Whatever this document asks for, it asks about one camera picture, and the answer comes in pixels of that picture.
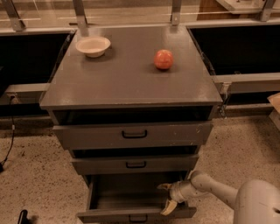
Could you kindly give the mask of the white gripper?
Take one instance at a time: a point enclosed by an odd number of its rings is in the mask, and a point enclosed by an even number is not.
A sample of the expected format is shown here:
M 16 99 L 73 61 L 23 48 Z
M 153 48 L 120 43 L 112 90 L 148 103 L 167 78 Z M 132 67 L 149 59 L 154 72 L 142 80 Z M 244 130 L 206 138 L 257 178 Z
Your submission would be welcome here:
M 163 183 L 157 186 L 159 190 L 169 189 L 170 199 L 165 202 L 164 209 L 160 212 L 163 216 L 167 216 L 173 212 L 178 203 L 187 201 L 193 195 L 193 185 L 189 180 L 178 181 L 172 184 Z

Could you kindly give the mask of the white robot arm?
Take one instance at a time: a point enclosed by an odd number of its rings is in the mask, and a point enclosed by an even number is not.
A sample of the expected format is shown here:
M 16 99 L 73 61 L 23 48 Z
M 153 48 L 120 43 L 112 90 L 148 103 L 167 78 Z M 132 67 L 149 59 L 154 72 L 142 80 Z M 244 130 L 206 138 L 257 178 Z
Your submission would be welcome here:
M 234 210 L 233 224 L 280 224 L 280 190 L 271 183 L 252 179 L 235 189 L 202 171 L 188 180 L 160 184 L 168 192 L 161 214 L 171 214 L 179 203 L 211 193 Z

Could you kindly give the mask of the yellow robot base part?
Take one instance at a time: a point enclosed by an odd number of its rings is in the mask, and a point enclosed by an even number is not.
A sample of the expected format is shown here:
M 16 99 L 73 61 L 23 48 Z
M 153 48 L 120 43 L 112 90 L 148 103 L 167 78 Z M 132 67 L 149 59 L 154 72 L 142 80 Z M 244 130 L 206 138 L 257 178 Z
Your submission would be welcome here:
M 268 100 L 273 107 L 269 118 L 275 124 L 277 129 L 280 130 L 280 93 L 269 96 Z

